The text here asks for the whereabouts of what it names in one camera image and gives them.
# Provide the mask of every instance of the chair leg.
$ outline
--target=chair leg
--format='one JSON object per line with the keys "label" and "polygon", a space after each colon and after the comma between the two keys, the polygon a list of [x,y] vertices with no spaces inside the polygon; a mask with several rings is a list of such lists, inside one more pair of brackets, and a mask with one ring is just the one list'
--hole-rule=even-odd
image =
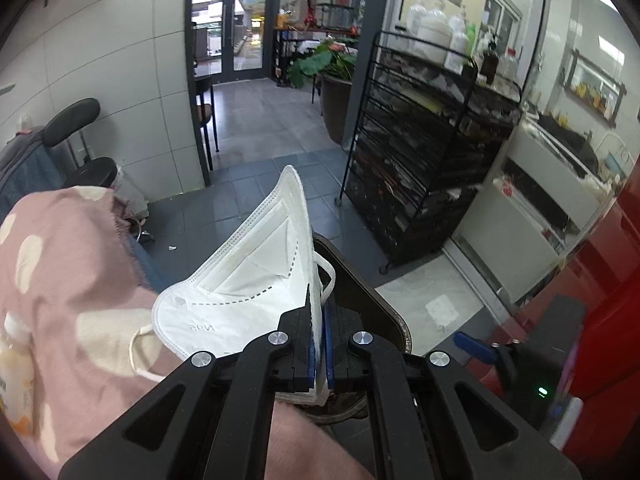
{"label": "chair leg", "polygon": [[211,94],[211,121],[213,122],[213,140],[216,143],[217,153],[220,150],[218,149],[218,127],[216,126],[216,104],[213,101],[213,86],[209,89],[209,92]]}
{"label": "chair leg", "polygon": [[[204,96],[200,96],[200,113],[201,117],[206,117],[205,115],[205,107],[204,107]],[[204,146],[207,149],[207,161],[209,163],[209,171],[213,171],[213,159],[211,158],[211,143],[209,141],[209,128],[207,127],[207,123],[200,123],[200,127],[204,130]]]}

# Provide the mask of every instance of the glass door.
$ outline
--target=glass door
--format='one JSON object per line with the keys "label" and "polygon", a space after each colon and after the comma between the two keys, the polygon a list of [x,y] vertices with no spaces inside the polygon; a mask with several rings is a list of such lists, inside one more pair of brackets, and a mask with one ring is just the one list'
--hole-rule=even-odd
{"label": "glass door", "polygon": [[227,82],[267,75],[271,0],[191,0],[191,5],[196,76],[216,74],[218,82]]}

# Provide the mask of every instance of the ear loop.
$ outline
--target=ear loop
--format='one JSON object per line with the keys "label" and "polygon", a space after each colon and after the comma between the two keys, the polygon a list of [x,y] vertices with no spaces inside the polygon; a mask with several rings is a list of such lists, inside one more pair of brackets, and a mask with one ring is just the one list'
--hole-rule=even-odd
{"label": "ear loop", "polygon": [[142,376],[145,379],[149,379],[150,381],[153,381],[155,383],[159,383],[160,381],[162,381],[166,377],[162,376],[162,375],[151,373],[151,372],[149,372],[147,370],[143,370],[142,368],[136,368],[136,364],[133,362],[133,343],[135,342],[136,338],[138,336],[141,336],[141,335],[152,334],[153,332],[154,332],[153,325],[146,325],[146,326],[143,326],[142,328],[139,328],[138,330],[136,330],[136,333],[131,338],[131,341],[129,341],[129,364],[131,364],[131,368],[133,368],[133,371],[137,375]]}

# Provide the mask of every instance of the white face mask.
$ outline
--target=white face mask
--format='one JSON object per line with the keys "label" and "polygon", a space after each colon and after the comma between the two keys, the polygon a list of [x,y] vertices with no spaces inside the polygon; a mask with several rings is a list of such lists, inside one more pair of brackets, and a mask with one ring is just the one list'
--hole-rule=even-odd
{"label": "white face mask", "polygon": [[[324,291],[317,265],[331,277]],[[322,304],[334,282],[334,269],[313,248],[300,178],[287,166],[270,195],[193,276],[158,296],[152,329],[182,360],[200,350],[217,357],[235,354],[276,330],[281,314],[304,306],[309,286],[316,370],[321,370]],[[132,366],[145,377],[162,379],[138,370],[133,361]],[[302,394],[306,400],[299,395],[290,400],[316,403],[322,386]]]}

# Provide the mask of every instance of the red object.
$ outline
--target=red object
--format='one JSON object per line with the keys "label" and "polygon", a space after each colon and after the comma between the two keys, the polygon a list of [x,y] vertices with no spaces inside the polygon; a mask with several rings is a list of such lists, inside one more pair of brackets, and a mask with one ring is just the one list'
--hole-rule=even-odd
{"label": "red object", "polygon": [[[640,466],[640,168],[636,166],[615,204],[569,264],[523,309],[517,320],[529,331],[556,294],[588,308],[570,391],[584,401],[582,415],[564,448],[594,478],[612,476],[621,462]],[[522,338],[513,323],[505,333]],[[476,375],[488,367],[477,362]],[[495,389],[495,380],[483,380]]]}

